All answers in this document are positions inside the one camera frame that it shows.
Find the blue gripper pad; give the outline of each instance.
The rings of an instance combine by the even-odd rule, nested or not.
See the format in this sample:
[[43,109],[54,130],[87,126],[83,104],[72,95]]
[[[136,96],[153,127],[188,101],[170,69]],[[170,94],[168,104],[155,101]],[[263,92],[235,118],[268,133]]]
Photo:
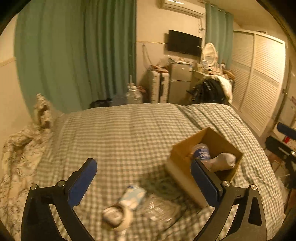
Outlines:
[[202,194],[204,195],[207,203],[212,207],[218,207],[220,197],[219,190],[212,183],[211,179],[201,168],[197,160],[193,160],[191,163],[191,175],[193,176],[195,182],[202,191]]
[[78,171],[72,174],[74,177],[74,183],[68,191],[68,204],[70,205],[70,207],[79,205],[90,183],[96,175],[96,171],[96,160],[88,158],[87,161],[83,164],[83,166]]

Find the ceiling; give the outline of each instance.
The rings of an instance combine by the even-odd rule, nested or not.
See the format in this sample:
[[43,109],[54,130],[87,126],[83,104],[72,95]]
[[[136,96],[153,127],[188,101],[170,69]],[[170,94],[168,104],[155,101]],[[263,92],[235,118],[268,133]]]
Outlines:
[[205,0],[234,15],[241,27],[252,25],[265,30],[279,31],[280,26],[256,0]]

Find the green curtain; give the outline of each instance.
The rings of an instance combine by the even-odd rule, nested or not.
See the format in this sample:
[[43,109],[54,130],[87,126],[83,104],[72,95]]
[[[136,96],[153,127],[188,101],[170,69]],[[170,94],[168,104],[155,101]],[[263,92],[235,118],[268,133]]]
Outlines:
[[229,69],[233,43],[233,15],[206,4],[205,42],[213,43],[218,53],[218,64],[225,63]]
[[124,94],[136,77],[136,0],[31,0],[19,13],[15,56],[33,112],[41,93],[65,112]]

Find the white cloth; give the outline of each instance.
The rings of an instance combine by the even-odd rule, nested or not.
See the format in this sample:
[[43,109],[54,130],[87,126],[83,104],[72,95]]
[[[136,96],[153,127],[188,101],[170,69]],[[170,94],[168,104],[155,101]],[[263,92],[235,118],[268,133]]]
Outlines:
[[227,97],[229,104],[231,104],[232,103],[232,85],[231,85],[231,83],[229,82],[229,80],[223,78],[222,76],[215,75],[215,77],[217,77],[219,79],[222,89],[225,93],[225,96]]
[[202,163],[209,171],[216,172],[234,168],[235,160],[234,155],[223,152],[213,159],[202,161]]

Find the black bag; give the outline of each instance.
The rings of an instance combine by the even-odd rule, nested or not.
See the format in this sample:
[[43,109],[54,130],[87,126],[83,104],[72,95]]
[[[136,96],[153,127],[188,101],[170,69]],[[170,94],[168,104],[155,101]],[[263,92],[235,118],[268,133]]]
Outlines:
[[189,93],[192,94],[193,104],[218,103],[228,104],[227,98],[219,80],[206,78],[196,85]]

